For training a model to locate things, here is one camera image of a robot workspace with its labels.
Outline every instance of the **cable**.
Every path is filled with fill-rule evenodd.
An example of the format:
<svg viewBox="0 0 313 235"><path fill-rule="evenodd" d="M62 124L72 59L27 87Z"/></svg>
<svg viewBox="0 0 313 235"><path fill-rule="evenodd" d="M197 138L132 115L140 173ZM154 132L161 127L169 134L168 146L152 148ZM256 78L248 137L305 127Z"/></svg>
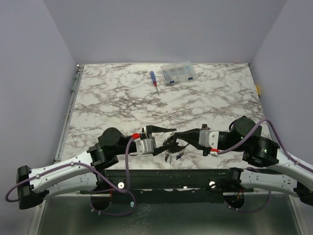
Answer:
<svg viewBox="0 0 313 235"><path fill-rule="evenodd" d="M281 146L281 148L282 148L284 154L285 154L293 163L295 163L296 165L299 165L299 166L302 167L303 169L305 169L305 170L307 170L307 171L313 173L313 169L311 169L311 168L307 167L306 165L300 163L299 161L297 161L296 159L294 159L294 158L291 156L291 154L289 154L289 153L287 152L287 150L286 150L286 148L284 147L284 145L283 145L283 143L282 143L282 141L281 141L281 139L280 139L280 137L279 137L279 135L278 135L278 133L277 133L277 131L276 131L274 125L273 125L273 123L272 123L268 118L266 118L266 117L263 118L263 119L261 119L257 124L255 124L255 126L249 131L249 133L248 133L241 141L239 141L237 144L235 144L234 146L230 147L229 149L220 151L220 152L218 152L217 154L218 154L218 155L225 154L225 153L228 153L228 152L233 151L234 149L240 147L244 142L247 141L247 139L250 138L250 136L253 135L253 133L256 131L256 129L257 129L263 122L265 122L265 121L271 126L271 128L272 128L272 130L273 130L273 132L274 132L274 135L276 136L276 138L277 138L277 140L278 140L278 143L279 143L279 145Z"/></svg>
<svg viewBox="0 0 313 235"><path fill-rule="evenodd" d="M254 170L254 171L260 173L260 171L258 169L255 169L253 167L247 167L246 170ZM224 201L225 201L226 205L228 205L228 208L230 208L233 211L237 211L237 212L241 212L241 213L254 213L254 212L258 212L258 211L264 209L265 207L267 207L271 201L271 198L272 198L272 193L271 193L271 191L268 191L268 198L267 198L266 202L262 206L260 206L259 208L254 209L254 210L250 210L250 211L244 211L244 210L241 210L238 208L233 208L225 200Z"/></svg>
<svg viewBox="0 0 313 235"><path fill-rule="evenodd" d="M111 183L111 181L109 181L104 175L102 175L99 171L97 171L96 169L94 169L94 168L93 168L92 166L90 166L90 165L87 165L87 164L85 164L85 163L78 163L78 162L74 162L74 163L73 163L74 165L81 165L81 166L84 166L84 167L90 169L92 172L94 172L95 174L97 174L101 179L103 179L108 185L110 185L110 186L112 187L111 189L96 191L96 193L108 192L108 191L112 191L112 190L115 191L115 190L116 190L116 191L118 191L118 192L120 192L120 193L128 193L128 194L131 195L131 197L132 197L132 199L133 199L133 201L134 201L134 206L133 206L133 208L132 208L129 212L122 213L122 214L113 214L113 213L107 213L107 212L102 212L102 211L100 211L100 213L102 213L102 214L113 215L113 216L125 216L125 215L129 215L129 214L131 214L131 213L134 212L134 208L135 208L135 197L134 197L134 195L130 192L131 182L130 182L130 173L129 173L129 165L128 165L128 152L129 152L129 148L130 148L130 146L131 146L131 143L132 143L133 141L134 141L133 138L131 138L131 139L128 141L127 146L126 146L126 151L125 151L125 166L126 166L126 181L127 181L127 188L126 188L126 189L118 188L118 187L115 186L113 183ZM42 173L40 173L40 174L38 174L38 175L39 175L39 177L41 177L41 176L44 176L44 175L46 175L46 174L48 174L48 173L54 172L54 171L56 171L56 170L59 170L59 169L62 169L62 168L68 167L68 166L72 166L72 164L71 164L71 163L68 163L68 164L64 164L64 165L61 165L61 166L57 166L57 167L55 167L55 168L53 168L53 169L47 170L47 171L42 172ZM19 186L21 186L21 185L23 185L23 184L25 184L25 183L27 183L27 182L29 182L29 181L31 181L31 180L34 180L34 179L36 179L36 178L37 178L36 176L33 176L33 177L30 177L30 178L28 178L28 179L26 179L26 180L23 180L23 181L17 183L16 185L14 185L14 186L13 186L12 188L10 188L9 191L6 193L6 195L5 195L5 200L6 200L7 202L18 202L18 201L19 201L18 199L14 199L14 200L9 199L10 193L11 193L14 189L16 189L17 187L19 187Z"/></svg>

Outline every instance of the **gray floor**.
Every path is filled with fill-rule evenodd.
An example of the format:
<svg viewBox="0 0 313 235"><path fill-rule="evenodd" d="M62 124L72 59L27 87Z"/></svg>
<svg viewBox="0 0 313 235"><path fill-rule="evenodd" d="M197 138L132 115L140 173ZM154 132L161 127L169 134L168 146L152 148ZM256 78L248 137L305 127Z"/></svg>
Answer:
<svg viewBox="0 0 313 235"><path fill-rule="evenodd" d="M245 209L264 203L266 195L246 196ZM122 212L128 205L113 205ZM127 217L91 212L89 197L54 197L46 203L40 235L299 235L289 197L274 194L256 213L238 213L225 204L141 204Z"/></svg>

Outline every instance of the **plastic storage box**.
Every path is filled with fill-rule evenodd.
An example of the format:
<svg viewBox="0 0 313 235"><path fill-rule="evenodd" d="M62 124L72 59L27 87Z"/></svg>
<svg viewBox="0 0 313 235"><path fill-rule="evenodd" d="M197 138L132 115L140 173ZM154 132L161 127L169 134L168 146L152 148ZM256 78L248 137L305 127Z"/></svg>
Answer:
<svg viewBox="0 0 313 235"><path fill-rule="evenodd" d="M166 85L192 81L196 77L195 70L190 62L163 65L161 66L161 72Z"/></svg>

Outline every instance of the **white marble surface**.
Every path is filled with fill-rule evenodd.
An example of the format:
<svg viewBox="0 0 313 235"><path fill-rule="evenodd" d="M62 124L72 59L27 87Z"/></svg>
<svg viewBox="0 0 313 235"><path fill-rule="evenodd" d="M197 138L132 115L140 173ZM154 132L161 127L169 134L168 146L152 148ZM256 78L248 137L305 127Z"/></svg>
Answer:
<svg viewBox="0 0 313 235"><path fill-rule="evenodd" d="M226 131L229 124L245 115L255 122L263 118L262 107L247 64L195 64L194 81L165 86L160 66L163 64L86 65L75 102L62 159L76 156L97 142L109 127L125 135L146 125L186 131L203 123ZM151 83L154 71L159 94ZM170 133L157 134L162 145ZM267 125L263 135L270 137ZM124 169L124 156L112 169ZM241 153L203 157L188 146L185 155L172 163L165 154L131 157L131 169L195 169L246 167Z"/></svg>

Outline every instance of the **marble table top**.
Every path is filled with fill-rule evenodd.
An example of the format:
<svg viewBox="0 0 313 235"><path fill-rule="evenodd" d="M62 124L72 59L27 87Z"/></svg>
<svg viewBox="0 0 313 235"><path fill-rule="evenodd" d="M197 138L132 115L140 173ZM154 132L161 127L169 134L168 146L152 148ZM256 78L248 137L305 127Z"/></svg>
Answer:
<svg viewBox="0 0 313 235"><path fill-rule="evenodd" d="M124 135L138 132L146 125L186 131L209 127L227 131L229 124L245 115L255 122L264 117L247 64L194 64L197 77L190 82L165 86L160 66L164 64L86 65L74 105L62 155L68 159L97 143L109 127ZM159 94L152 85L154 71ZM267 125L263 136L270 138ZM155 134L157 146L170 133ZM125 169L125 157L110 169ZM208 169L247 167L242 153L203 157L193 146L181 159L165 162L157 156L130 157L130 169Z"/></svg>

